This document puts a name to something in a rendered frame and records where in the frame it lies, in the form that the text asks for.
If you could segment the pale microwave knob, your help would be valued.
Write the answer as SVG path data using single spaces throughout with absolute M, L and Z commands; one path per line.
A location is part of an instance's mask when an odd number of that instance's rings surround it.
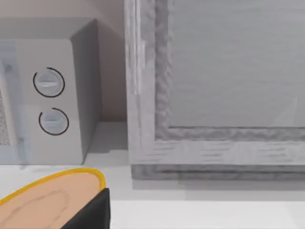
M 51 108 L 39 115 L 39 125 L 41 129 L 53 136 L 64 134 L 69 128 L 69 119 L 67 115 L 58 108 Z
M 34 74 L 33 86 L 40 95 L 55 98 L 64 91 L 65 80 L 58 70 L 47 67 Z

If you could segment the grey cabinet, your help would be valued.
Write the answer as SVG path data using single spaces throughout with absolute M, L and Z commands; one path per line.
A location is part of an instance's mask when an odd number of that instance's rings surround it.
M 132 178 L 305 180 L 305 0 L 124 0 Z

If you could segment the pale microwave oven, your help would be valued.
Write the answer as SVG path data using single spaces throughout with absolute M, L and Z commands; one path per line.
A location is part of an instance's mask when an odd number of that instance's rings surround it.
M 82 164 L 100 113 L 95 19 L 0 19 L 0 165 Z

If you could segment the tan board with yellow rim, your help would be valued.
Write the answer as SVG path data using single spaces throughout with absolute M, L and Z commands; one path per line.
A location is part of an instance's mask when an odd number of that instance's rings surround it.
M 0 229 L 63 229 L 105 188 L 104 174 L 94 168 L 43 177 L 0 200 Z

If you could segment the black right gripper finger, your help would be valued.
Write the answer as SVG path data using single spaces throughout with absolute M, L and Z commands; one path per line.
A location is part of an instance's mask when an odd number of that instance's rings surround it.
M 61 229 L 110 229 L 110 190 L 104 188 Z

